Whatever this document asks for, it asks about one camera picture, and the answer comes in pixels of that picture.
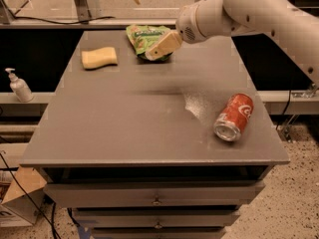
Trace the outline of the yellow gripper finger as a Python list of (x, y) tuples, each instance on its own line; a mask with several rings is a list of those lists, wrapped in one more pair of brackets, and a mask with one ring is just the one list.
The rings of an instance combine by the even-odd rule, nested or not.
[(155, 61), (168, 55), (181, 47), (182, 37), (178, 31), (165, 32), (153, 45), (145, 52), (148, 60)]

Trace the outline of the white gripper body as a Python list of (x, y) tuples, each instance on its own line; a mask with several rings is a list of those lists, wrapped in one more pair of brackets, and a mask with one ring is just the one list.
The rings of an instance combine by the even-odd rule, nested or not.
[(175, 27), (181, 38), (189, 44), (203, 41), (203, 36), (199, 31), (196, 20), (198, 6), (198, 3), (194, 3), (182, 7), (175, 22)]

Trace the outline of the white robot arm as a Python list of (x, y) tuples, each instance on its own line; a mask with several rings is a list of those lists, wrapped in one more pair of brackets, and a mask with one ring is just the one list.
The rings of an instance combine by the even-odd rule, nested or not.
[(155, 61), (182, 43), (214, 36), (257, 32), (269, 37), (316, 85), (319, 85), (319, 18), (288, 0), (200, 0), (184, 6), (173, 31), (165, 32), (146, 51)]

